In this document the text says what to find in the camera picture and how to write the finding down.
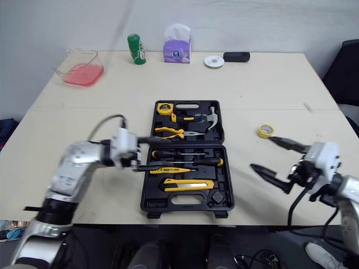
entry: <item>hammer head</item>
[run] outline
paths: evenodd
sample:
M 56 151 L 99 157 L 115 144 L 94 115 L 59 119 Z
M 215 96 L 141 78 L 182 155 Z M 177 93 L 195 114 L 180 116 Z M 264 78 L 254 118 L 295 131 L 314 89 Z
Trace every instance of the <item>hammer head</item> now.
M 211 106 L 209 110 L 211 114 L 207 115 L 207 121 L 212 122 L 212 125 L 208 128 L 208 131 L 211 131 L 218 122 L 218 115 L 214 113 L 214 106 Z

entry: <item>green bottle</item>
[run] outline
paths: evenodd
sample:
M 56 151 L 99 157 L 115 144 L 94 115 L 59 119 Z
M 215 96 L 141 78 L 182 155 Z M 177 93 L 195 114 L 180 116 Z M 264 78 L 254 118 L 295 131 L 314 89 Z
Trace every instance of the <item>green bottle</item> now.
M 146 62 L 146 58 L 140 36 L 137 34 L 129 35 L 127 37 L 127 41 L 132 59 L 134 59 L 135 64 L 144 64 Z

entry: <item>table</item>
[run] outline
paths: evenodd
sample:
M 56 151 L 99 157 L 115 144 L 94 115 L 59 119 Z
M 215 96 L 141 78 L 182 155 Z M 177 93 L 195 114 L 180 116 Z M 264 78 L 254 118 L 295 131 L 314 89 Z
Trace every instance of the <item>table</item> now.
M 171 64 L 162 62 L 161 53 L 150 52 L 148 62 L 136 66 L 128 52 L 100 52 L 106 73 L 85 89 L 66 86 L 54 75 L 0 155 L 0 219 L 35 216 L 22 209 L 41 205 L 64 149 L 86 139 L 107 115 L 124 114 L 130 130 L 148 135 L 159 99 L 220 102 L 236 202 L 229 218 L 215 219 L 212 212 L 170 212 L 148 220 L 140 209 L 144 174 L 105 168 L 94 174 L 75 223 L 285 225 L 300 187 L 286 195 L 249 164 L 269 167 L 284 179 L 300 155 L 259 138 L 255 132 L 264 123 L 271 124 L 276 135 L 303 143 L 337 142 L 343 161 L 339 172 L 359 177 L 359 140 L 303 54 L 252 53 L 248 63 L 208 69 L 202 61 L 212 54 L 218 53 L 193 53 L 191 64 Z M 141 111 L 134 112 L 133 103 Z M 95 139 L 110 138 L 116 126 L 116 120 L 105 124 Z M 293 224 L 322 225 L 332 212 L 306 197 L 294 212 Z

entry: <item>tool kit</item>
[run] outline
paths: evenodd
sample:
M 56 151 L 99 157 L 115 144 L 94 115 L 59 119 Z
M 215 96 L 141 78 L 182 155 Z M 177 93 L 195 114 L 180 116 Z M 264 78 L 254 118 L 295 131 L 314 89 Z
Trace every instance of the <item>tool kit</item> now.
M 141 208 L 149 219 L 169 211 L 212 211 L 227 218 L 234 208 L 218 101 L 157 101 L 151 135 L 171 140 L 149 148 L 147 163 L 168 166 L 147 171 Z M 174 203 L 177 196 L 200 203 Z

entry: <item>pink liquid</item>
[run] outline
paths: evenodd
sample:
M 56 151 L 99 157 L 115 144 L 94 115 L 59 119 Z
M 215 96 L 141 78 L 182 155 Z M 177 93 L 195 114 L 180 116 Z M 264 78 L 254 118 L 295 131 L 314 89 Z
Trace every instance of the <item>pink liquid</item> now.
M 67 84 L 87 87 L 95 84 L 103 71 L 103 66 L 80 63 L 63 77 L 63 81 Z

